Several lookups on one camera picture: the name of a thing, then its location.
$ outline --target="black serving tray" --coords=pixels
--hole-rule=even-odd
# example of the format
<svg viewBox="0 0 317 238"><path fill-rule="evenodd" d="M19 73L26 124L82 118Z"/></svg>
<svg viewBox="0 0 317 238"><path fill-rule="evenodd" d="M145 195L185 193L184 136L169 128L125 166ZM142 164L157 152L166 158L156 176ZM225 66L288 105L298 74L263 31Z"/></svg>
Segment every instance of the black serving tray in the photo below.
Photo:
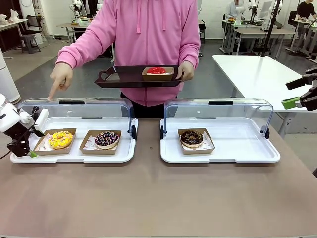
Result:
<svg viewBox="0 0 317 238"><path fill-rule="evenodd" d="M171 81L144 81L142 72L146 67L172 67L174 75ZM147 66L113 66L99 73L95 81L101 88L159 88L176 87L182 78L176 79L178 65L147 65Z"/></svg>

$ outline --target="yellow icing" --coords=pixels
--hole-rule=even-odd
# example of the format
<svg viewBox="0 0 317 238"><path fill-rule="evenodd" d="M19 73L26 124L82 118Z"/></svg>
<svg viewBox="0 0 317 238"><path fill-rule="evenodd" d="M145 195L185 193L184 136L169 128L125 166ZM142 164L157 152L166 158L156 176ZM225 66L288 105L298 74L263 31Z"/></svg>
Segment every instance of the yellow icing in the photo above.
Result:
<svg viewBox="0 0 317 238"><path fill-rule="evenodd" d="M48 140L51 147L61 147L70 143L73 139L73 134L68 131L60 131L54 133Z"/></svg>

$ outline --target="donut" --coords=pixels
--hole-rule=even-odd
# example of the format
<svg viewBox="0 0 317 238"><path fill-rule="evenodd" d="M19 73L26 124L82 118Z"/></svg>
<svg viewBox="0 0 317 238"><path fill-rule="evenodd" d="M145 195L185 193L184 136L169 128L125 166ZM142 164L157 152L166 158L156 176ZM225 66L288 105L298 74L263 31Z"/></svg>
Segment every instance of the donut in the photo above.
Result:
<svg viewBox="0 0 317 238"><path fill-rule="evenodd" d="M147 75L166 75L166 74L169 74L169 73L166 73L166 70L160 67L149 68L147 71Z"/></svg>
<svg viewBox="0 0 317 238"><path fill-rule="evenodd" d="M73 134L68 131L60 131L54 133L49 139L48 143L53 149L63 149L70 145L73 140Z"/></svg>
<svg viewBox="0 0 317 238"><path fill-rule="evenodd" d="M105 131L95 138L95 144L102 150L108 150L116 146L119 142L119 135L113 131Z"/></svg>
<svg viewBox="0 0 317 238"><path fill-rule="evenodd" d="M187 130L180 136L183 145L189 148L197 148L202 145L204 137L196 130Z"/></svg>

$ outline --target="hoodie zipper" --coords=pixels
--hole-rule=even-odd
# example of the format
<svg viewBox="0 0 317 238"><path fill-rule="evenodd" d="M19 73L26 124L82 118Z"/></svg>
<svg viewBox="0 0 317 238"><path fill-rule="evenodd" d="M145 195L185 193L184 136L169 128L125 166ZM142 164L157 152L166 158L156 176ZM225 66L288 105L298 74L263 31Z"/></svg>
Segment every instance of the hoodie zipper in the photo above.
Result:
<svg viewBox="0 0 317 238"><path fill-rule="evenodd" d="M148 7L147 7L147 35L146 35L146 42L145 42L145 64L148 65L148 47L149 47L149 12L150 12L150 1L148 0ZM145 106L148 105L147 103L147 88L144 89L144 102Z"/></svg>

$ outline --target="red icing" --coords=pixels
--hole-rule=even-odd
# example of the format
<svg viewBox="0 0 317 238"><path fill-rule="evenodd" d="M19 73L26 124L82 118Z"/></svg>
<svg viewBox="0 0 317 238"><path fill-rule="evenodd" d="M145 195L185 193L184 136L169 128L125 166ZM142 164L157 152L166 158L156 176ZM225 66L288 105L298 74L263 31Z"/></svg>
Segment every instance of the red icing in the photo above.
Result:
<svg viewBox="0 0 317 238"><path fill-rule="evenodd" d="M149 68L147 73L150 73L150 74L164 74L164 73L166 73L166 70L163 69L163 68L159 68L159 67Z"/></svg>

